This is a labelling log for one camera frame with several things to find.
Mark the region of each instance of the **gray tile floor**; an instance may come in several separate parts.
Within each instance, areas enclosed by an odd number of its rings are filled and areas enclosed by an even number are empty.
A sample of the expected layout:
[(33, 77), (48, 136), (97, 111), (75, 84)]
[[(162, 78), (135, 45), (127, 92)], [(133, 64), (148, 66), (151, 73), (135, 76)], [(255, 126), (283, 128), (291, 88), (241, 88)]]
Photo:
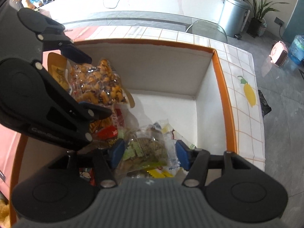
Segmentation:
[(272, 48), (268, 36), (228, 43), (253, 55), (256, 81), (272, 111), (264, 117), (265, 172), (283, 184), (288, 206), (282, 220), (289, 227), (304, 227), (304, 80), (297, 66), (287, 61), (282, 68), (269, 62)]

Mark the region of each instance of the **open box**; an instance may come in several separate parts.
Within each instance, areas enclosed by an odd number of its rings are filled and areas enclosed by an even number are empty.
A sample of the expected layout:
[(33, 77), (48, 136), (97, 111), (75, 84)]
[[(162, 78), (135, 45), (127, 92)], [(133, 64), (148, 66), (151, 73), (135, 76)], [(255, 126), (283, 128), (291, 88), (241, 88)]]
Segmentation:
[(186, 140), (212, 154), (236, 152), (232, 108), (217, 52), (212, 48), (146, 39), (76, 42), (92, 57), (106, 58), (133, 95), (125, 124), (168, 119)]

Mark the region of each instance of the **silver screw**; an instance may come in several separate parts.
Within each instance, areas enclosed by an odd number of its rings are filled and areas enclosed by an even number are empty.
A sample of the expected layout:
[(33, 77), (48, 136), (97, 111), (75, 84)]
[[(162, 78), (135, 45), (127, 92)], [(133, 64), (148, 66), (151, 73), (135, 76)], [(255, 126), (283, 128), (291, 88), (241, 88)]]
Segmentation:
[(91, 136), (90, 133), (85, 133), (85, 137), (87, 138), (88, 141), (92, 141), (93, 140), (93, 138), (92, 138), (92, 136)]
[(94, 112), (92, 110), (88, 110), (90, 116), (94, 116)]
[(38, 34), (38, 35), (37, 35), (37, 38), (40, 39), (40, 40), (43, 40), (43, 39), (44, 39), (44, 37), (43, 37), (41, 34)]
[(197, 187), (199, 185), (199, 181), (197, 181), (195, 179), (187, 179), (184, 182), (184, 185), (189, 187), (189, 188)]
[(35, 67), (39, 70), (43, 69), (43, 66), (40, 62), (35, 62)]
[(101, 181), (100, 185), (104, 188), (112, 188), (116, 185), (116, 182), (114, 182), (113, 180), (103, 180)]

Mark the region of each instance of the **pink heater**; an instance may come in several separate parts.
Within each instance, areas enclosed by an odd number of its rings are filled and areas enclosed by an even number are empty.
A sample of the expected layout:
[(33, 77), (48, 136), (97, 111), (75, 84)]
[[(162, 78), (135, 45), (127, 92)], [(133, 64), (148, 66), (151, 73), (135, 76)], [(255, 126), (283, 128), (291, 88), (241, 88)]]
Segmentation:
[(287, 46), (282, 41), (279, 41), (273, 46), (271, 50), (271, 53), (269, 55), (271, 57), (270, 62), (278, 67), (281, 67), (285, 62), (287, 55)]

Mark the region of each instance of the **plastic container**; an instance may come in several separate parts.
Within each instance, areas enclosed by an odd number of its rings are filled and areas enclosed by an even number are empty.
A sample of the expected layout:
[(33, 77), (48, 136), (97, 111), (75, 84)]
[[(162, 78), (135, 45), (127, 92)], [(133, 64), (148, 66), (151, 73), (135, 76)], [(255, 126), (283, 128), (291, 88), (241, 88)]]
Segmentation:
[(301, 61), (304, 58), (304, 35), (295, 36), (289, 47), (288, 56), (295, 64), (301, 64)]

